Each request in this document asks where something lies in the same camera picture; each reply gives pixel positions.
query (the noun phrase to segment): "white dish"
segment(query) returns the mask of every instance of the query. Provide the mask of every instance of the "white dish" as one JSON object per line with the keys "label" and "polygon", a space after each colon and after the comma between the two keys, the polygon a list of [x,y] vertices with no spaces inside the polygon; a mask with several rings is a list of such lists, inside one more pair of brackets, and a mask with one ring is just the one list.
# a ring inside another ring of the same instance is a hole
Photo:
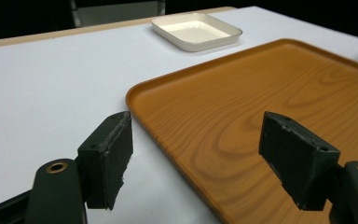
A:
{"label": "white dish", "polygon": [[234,43],[242,30],[206,14],[164,16],[152,20],[153,30],[186,51]]}

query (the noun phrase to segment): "wood grain surface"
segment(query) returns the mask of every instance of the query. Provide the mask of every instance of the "wood grain surface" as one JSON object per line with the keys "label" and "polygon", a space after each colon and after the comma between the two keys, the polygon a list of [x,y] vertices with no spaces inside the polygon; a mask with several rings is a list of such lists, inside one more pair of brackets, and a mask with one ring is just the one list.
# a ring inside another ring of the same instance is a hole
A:
{"label": "wood grain surface", "polygon": [[127,104],[226,223],[329,223],[299,211],[258,155],[264,111],[295,119],[358,161],[358,63],[279,40],[133,87]]}

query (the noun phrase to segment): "wooden tray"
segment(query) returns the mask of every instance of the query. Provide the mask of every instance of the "wooden tray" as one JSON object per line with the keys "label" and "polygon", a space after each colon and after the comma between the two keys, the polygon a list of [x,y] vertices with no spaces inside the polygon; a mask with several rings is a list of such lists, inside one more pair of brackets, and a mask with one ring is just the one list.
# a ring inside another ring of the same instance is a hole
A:
{"label": "wooden tray", "polygon": [[294,40],[248,49],[131,88],[127,105],[229,223],[329,223],[299,211],[258,155],[264,111],[297,120],[358,160],[358,63]]}

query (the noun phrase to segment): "dark background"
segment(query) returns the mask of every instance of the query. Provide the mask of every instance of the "dark background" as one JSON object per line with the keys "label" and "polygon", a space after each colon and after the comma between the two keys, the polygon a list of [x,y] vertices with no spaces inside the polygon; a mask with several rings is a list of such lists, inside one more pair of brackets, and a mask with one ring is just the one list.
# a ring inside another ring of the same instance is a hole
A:
{"label": "dark background", "polygon": [[[77,7],[143,2],[76,0]],[[302,21],[358,36],[358,0],[165,0],[166,14],[212,7],[258,6]],[[75,28],[69,0],[0,0],[0,38]]]}

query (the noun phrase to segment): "white table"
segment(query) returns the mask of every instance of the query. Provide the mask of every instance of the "white table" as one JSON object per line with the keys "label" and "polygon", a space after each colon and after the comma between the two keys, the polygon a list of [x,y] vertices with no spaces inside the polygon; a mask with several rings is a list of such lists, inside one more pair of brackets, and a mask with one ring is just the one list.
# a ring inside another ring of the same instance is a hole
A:
{"label": "white table", "polygon": [[[128,110],[135,84],[280,38],[293,38],[358,62],[358,37],[260,7],[211,14],[243,30],[235,44],[189,53],[151,25],[0,47],[0,202],[30,189],[48,161],[74,159],[109,115]],[[89,223],[219,223],[157,145],[133,121],[134,153],[112,212]]]}

